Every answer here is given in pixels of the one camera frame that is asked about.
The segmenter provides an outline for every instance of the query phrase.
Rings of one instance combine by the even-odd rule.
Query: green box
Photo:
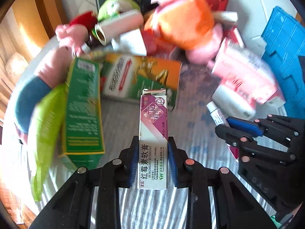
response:
[[[68,98],[62,157],[78,168],[94,169],[105,152],[100,100],[100,65],[76,58],[67,79]]]

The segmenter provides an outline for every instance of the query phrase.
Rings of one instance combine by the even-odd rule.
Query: pink box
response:
[[[212,74],[226,79],[260,104],[277,91],[276,80],[269,66],[248,49],[227,38],[216,56]]]

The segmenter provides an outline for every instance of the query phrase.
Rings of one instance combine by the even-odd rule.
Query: blue plastic crate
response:
[[[262,33],[267,62],[286,99],[288,116],[305,119],[305,84],[299,56],[305,56],[305,28],[280,7],[275,7]]]

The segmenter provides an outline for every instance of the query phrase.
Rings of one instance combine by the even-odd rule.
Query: white box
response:
[[[166,90],[144,89],[139,127],[138,189],[167,189]]]

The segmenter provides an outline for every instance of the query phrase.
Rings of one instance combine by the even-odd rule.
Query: metal screw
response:
[[[250,161],[250,158],[249,158],[248,156],[243,156],[243,157],[242,157],[242,161],[243,161],[244,163],[247,163],[247,162]]]
[[[122,160],[120,160],[118,158],[112,161],[112,164],[114,164],[114,165],[120,165],[121,163],[122,163]]]
[[[193,165],[194,163],[195,163],[195,161],[193,160],[193,159],[187,159],[186,161],[185,161],[185,163],[187,164],[187,165]]]
[[[77,169],[77,173],[78,174],[84,174],[87,171],[87,169],[85,167],[79,167]]]
[[[226,168],[226,167],[222,167],[222,168],[220,168],[220,172],[221,172],[222,174],[228,174],[228,173],[229,173],[229,169]]]
[[[295,160],[295,159],[296,159],[295,154],[290,154],[290,156],[289,156],[289,157],[290,157],[290,159],[291,159],[291,160]]]

